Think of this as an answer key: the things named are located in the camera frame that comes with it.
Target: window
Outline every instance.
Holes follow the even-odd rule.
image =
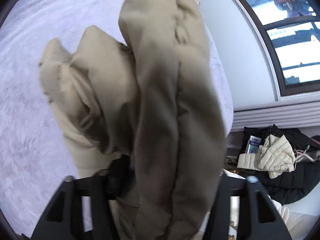
[[[270,53],[281,96],[320,90],[320,17],[314,0],[239,0]]]

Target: bed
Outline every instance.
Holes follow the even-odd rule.
[[[124,43],[118,27],[123,0],[19,0],[0,29],[0,208],[17,234],[31,236],[61,180],[77,177],[38,81],[47,42],[59,37],[70,52],[90,25]],[[213,84],[226,135],[232,98],[208,32]]]

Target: window glass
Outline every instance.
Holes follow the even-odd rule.
[[[267,31],[286,84],[320,80],[320,22],[283,26]]]
[[[246,0],[262,25],[299,16],[316,16],[307,0]]]

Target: book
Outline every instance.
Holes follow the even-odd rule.
[[[261,140],[262,140],[261,138],[251,135],[245,152],[246,153],[258,153]]]

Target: brown window frame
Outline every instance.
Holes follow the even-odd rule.
[[[268,49],[268,52],[270,54],[270,57],[276,72],[276,77],[277,77],[279,89],[280,89],[280,95],[283,97],[283,96],[291,96],[291,95],[297,95],[302,93],[320,91],[320,80],[297,83],[297,84],[285,83],[284,74],[282,72],[279,58],[272,44],[272,41],[267,33],[268,30],[272,30],[282,26],[288,26],[292,24],[302,24],[307,22],[319,22],[320,21],[319,4],[315,0],[307,0],[310,6],[313,8],[314,12],[316,13],[316,16],[300,16],[296,18],[284,19],[282,21],[270,23],[267,25],[262,25],[262,23],[258,19],[257,15],[255,14],[251,6],[248,4],[248,2],[246,0],[239,0],[239,1],[244,6],[244,8],[246,9],[250,17],[252,18],[253,22],[255,23],[257,29],[259,30],[262,36],[263,41],[265,42],[265,45]]]

